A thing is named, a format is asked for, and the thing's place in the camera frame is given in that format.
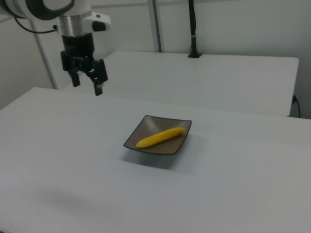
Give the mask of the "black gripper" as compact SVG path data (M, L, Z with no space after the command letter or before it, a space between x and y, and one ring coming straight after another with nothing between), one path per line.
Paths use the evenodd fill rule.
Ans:
M84 57L84 73L91 79L96 96L103 93L102 87L108 80L103 59L92 60L94 53L94 42L92 33L82 36L62 36L64 51L61 51L63 70L71 77L72 85L78 87L80 79L74 57Z

